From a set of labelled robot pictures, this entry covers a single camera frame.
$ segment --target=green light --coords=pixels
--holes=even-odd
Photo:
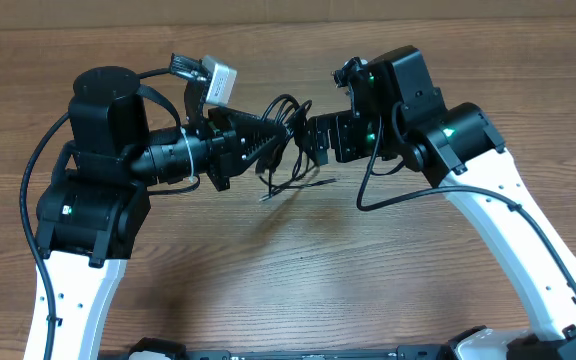
[[[446,137],[451,137],[452,134],[455,133],[455,130],[454,130],[454,129],[450,129],[450,128],[445,128],[443,131],[444,131],[444,135],[446,135]]]

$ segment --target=wooden table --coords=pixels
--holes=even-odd
[[[163,67],[171,52],[212,54],[239,70],[233,108],[261,113],[290,93],[312,99],[314,115],[349,106],[331,70],[408,44],[423,51],[449,106],[471,101],[487,111],[576,254],[576,19],[0,32],[0,359],[21,358],[34,302],[21,174],[66,110],[77,75],[102,65]],[[147,82],[183,109],[181,80]],[[156,106],[147,110],[151,128],[172,124]],[[70,138],[66,126],[40,158],[31,214]],[[290,162],[276,178],[288,176]],[[442,198],[357,211],[365,164],[331,164],[318,178],[335,177],[335,185],[263,203],[265,188],[252,171],[223,193],[204,181],[195,193],[152,199],[103,348],[125,349],[142,336],[191,349],[389,347],[442,342],[480,324],[528,325],[488,249]],[[411,172],[374,179],[367,201],[426,186]]]

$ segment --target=wall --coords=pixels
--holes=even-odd
[[[0,30],[576,16],[576,0],[0,0]]]

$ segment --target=wooden surface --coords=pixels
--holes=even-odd
[[[101,65],[158,68],[173,51],[212,54],[239,70],[233,108],[261,113],[291,93],[312,99],[314,115],[348,107],[331,70],[408,44],[423,51],[449,106],[472,101],[487,111],[576,254],[576,19],[0,32],[0,359],[21,358],[35,292],[19,220],[21,174],[78,74]],[[148,83],[183,109],[182,81]],[[157,107],[148,111],[151,128],[173,123]],[[40,158],[31,214],[70,138],[67,126]],[[386,347],[445,341],[480,324],[526,326],[498,264],[441,197],[355,209],[365,164],[331,164],[318,179],[337,184],[264,203],[252,172],[223,193],[205,181],[190,195],[152,199],[103,348],[124,349],[142,336],[192,349]],[[421,175],[405,172],[371,181],[367,200],[424,187]]]
[[[576,0],[0,0],[0,30],[576,16]]]

